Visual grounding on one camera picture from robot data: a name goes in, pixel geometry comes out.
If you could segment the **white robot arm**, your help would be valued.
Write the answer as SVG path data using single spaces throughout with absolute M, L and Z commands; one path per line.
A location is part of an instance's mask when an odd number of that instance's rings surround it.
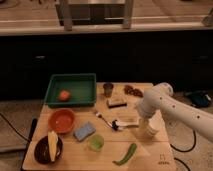
M 173 88 L 168 83 L 145 89 L 143 98 L 136 104 L 136 110 L 143 119 L 152 118 L 157 110 L 163 111 L 213 143 L 213 115 L 175 100 Z

